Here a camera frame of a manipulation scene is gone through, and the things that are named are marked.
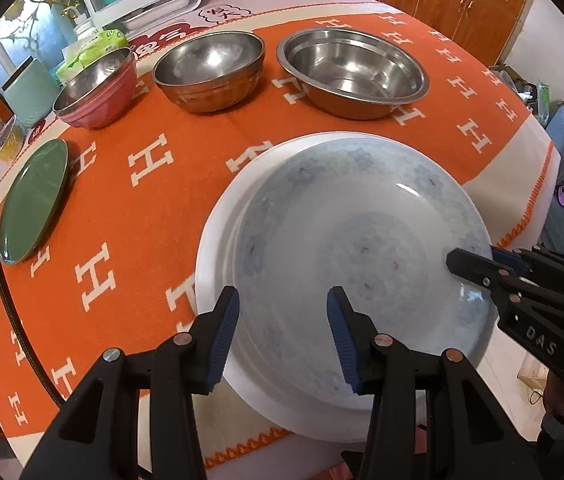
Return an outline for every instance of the orange tablecloth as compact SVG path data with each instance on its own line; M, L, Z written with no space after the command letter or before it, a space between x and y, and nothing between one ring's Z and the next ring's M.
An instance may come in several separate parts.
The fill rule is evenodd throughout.
M430 156L467 189L494 244L506 246L524 232L546 187L554 153L548 136L517 96L477 60L395 12L382 4L333 4L251 14L217 25L253 30L267 45L262 81L242 104L207 116L171 104L149 73L162 48L140 57L136 98L117 122L89 131L49 120L35 133L0 181L0 211L23 162L55 137L69 144L69 191L49 240L33 257L5 271L24 328L64 396L106 348L145 351L190 325L195 256L208 214L240 168L284 140L329 130L399 140ZM275 48L284 36L318 25L353 27L399 44L428 72L428 96L392 117L367 122L313 107L278 65ZM220 395L236 397L226 384L220 386L225 390ZM219 438L211 436L222 433L214 422L201 424L207 466L286 434L239 404L241 399L232 402L239 408L222 415L237 417L236 422L250 417L251 423ZM0 300L4 433L11 439L33 435L32 449L56 412Z

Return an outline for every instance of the metal bowl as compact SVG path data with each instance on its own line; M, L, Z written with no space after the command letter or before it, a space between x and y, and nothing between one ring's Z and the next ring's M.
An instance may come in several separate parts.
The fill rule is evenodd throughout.
M153 68L166 97L190 112L215 112L250 94L262 73L265 47L255 34L227 30L178 44Z
M134 60L134 54L127 46L102 56L66 84L55 99L52 111L61 118L88 104Z
M377 119L422 99L428 76L410 54L349 28L310 28L282 40L277 60L318 107L347 119Z

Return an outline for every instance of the oval green plate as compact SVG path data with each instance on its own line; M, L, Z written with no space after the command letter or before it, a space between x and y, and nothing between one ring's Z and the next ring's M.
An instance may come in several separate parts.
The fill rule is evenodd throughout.
M68 146L49 140L17 173L0 217L0 256L4 263L21 262L42 241L62 197L68 174Z

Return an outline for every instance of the screw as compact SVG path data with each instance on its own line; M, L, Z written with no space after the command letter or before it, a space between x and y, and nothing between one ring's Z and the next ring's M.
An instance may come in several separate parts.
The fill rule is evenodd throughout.
M193 340L193 336L188 332L180 332L173 336L173 343L177 346L186 346Z
M102 357L107 363L112 363L113 361L117 361L120 355L122 355L122 353L119 348L109 348L102 354Z
M459 363L462 359L464 359L464 355L455 348L449 348L446 351L446 358L452 363Z
M373 338L377 346L391 346L393 344L393 338L388 334L378 334Z

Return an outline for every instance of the table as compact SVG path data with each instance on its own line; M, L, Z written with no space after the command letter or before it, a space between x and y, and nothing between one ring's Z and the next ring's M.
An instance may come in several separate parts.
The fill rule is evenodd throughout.
M31 258L5 269L24 328L65 397L106 348L152 349L190 325L204 221L249 159L292 137L357 130L410 144L463 185L493 244L536 242L559 155L518 98L440 33L372 0L205 0L174 21L132 41L140 77L134 103L117 122L92 132L69 128L51 114L12 167L0 162L1 210L37 147L57 137L69 143L70 190L52 235ZM274 50L287 34L316 25L360 28L399 44L427 70L429 95L377 121L342 120L314 108ZM253 96L200 117L172 105L150 71L177 41L210 27L254 31L265 40L267 57ZM531 438L541 408L528 405L516 379L523 356L495 330L479 371ZM147 401L140 400L143 466L150 463ZM338 462L343 447L289 436L223 381L210 397L195 399L195 412L210 478L261 478L264 470L274 471L271 478L307 478ZM0 423L21 461L55 413L0 301Z

